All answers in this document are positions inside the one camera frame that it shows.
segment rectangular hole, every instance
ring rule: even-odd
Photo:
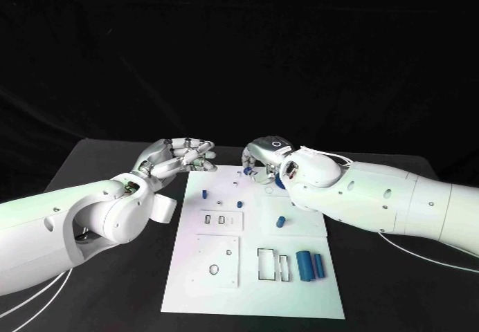
[[[257,278],[260,280],[276,280],[277,273],[274,270],[274,250],[257,249]]]
[[[290,280],[290,266],[287,264],[286,255],[280,255],[280,277],[283,282]]]

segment dark background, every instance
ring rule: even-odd
[[[0,201],[43,191],[82,138],[277,134],[479,185],[473,10],[292,2],[3,1]]]

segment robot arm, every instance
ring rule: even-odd
[[[306,147],[292,147],[280,160],[264,158],[254,149],[276,151],[274,141],[279,137],[256,140],[245,154],[273,164],[267,169],[277,170],[299,208],[371,232],[426,237],[479,254],[478,188],[346,158],[339,164]]]
[[[0,295],[39,284],[130,242],[147,220],[169,223],[176,201],[155,194],[178,172],[215,171],[212,142],[159,140],[131,173],[0,205]],[[74,236],[72,223],[88,232]]]

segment blue battery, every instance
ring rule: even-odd
[[[277,227],[279,228],[282,228],[283,227],[283,225],[284,225],[284,221],[286,221],[287,219],[283,217],[283,216],[280,216],[280,218],[277,219]]]
[[[322,279],[325,277],[325,268],[322,267],[322,255],[320,254],[315,254],[315,262],[316,262],[318,278]]]
[[[315,270],[312,268],[312,254],[309,251],[299,251],[296,253],[299,278],[302,282],[310,282],[316,279]]]

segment robotic hand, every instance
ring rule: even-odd
[[[176,201],[155,194],[176,173],[214,172],[214,143],[176,138],[143,151],[130,173],[0,205],[0,295],[69,270],[130,242],[147,220],[169,223]],[[74,236],[72,223],[85,231]]]
[[[257,160],[266,165],[258,172]],[[270,183],[277,178],[300,209],[320,211],[371,232],[426,237],[479,255],[478,188],[306,147],[294,151],[277,136],[248,144],[243,165],[256,182]]]

